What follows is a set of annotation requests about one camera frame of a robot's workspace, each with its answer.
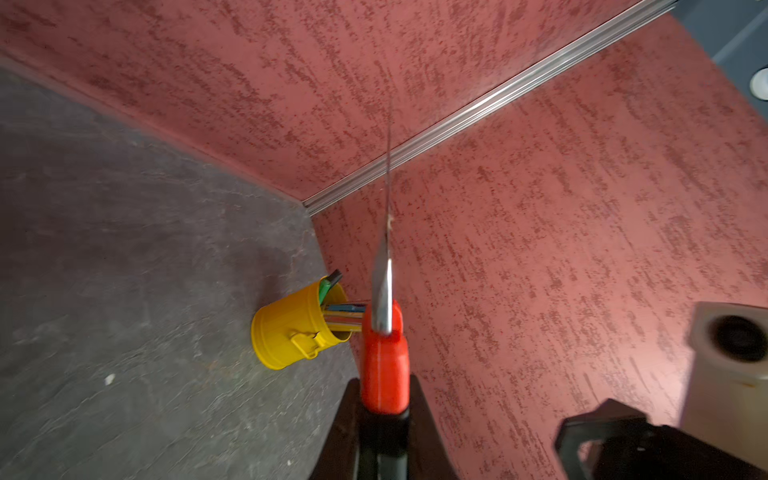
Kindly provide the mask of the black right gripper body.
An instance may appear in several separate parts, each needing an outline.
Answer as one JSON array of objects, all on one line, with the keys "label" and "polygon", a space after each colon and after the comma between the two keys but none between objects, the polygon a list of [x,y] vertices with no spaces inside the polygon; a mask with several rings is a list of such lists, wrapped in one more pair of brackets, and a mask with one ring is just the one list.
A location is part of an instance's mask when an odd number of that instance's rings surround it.
[{"label": "black right gripper body", "polygon": [[554,442],[569,479],[765,479],[767,472],[615,399],[564,419]]}]

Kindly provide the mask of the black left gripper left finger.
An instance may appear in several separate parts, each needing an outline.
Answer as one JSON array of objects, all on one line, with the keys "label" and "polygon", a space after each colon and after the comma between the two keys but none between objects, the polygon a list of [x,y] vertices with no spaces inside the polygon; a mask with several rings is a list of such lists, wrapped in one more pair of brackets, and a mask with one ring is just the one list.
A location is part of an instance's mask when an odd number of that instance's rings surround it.
[{"label": "black left gripper left finger", "polygon": [[360,380],[348,382],[309,480],[355,480],[359,463]]}]

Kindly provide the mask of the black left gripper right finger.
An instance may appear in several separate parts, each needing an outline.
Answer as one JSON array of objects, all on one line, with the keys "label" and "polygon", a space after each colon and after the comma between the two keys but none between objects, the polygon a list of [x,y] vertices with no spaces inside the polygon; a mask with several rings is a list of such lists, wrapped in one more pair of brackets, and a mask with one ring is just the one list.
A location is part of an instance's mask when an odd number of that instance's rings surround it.
[{"label": "black left gripper right finger", "polygon": [[408,478],[458,480],[419,379],[410,376]]}]

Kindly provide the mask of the red black utility knife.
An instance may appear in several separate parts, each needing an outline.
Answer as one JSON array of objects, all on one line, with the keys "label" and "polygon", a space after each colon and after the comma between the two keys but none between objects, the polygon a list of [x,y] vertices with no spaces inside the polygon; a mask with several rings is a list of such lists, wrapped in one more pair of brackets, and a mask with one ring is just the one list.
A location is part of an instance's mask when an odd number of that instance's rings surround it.
[{"label": "red black utility knife", "polygon": [[391,144],[387,143],[383,233],[373,262],[372,298],[363,329],[359,479],[408,477],[410,361],[402,312],[393,299],[390,172]]}]

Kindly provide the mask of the yellow pencil cup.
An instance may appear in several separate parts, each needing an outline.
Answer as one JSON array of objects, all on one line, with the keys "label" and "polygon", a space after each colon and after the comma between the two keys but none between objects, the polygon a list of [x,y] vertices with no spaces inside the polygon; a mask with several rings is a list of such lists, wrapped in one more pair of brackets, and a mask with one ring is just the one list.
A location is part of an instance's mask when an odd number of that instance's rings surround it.
[{"label": "yellow pencil cup", "polygon": [[260,308],[250,335],[258,359],[271,370],[312,360],[324,350],[347,342],[350,331],[332,330],[319,301],[321,281]]}]

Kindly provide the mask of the coloured pencils bundle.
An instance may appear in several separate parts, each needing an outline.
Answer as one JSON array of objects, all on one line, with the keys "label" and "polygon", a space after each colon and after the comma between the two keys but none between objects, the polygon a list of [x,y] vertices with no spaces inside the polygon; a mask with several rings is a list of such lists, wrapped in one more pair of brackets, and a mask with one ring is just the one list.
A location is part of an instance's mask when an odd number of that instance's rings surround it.
[{"label": "coloured pencils bundle", "polygon": [[367,310],[364,303],[325,305],[321,308],[326,325],[335,332],[361,332]]}]

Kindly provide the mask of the aluminium corner post right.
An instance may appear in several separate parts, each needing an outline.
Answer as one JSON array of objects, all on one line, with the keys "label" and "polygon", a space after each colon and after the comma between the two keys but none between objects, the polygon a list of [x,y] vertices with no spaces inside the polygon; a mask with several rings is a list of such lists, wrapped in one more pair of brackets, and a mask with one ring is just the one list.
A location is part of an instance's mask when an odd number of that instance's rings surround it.
[{"label": "aluminium corner post right", "polygon": [[406,164],[556,76],[671,12],[676,6],[677,3],[673,0],[638,2],[411,139],[394,147],[390,153],[382,155],[312,195],[304,201],[307,213],[314,216],[326,210],[385,176],[389,171]]}]

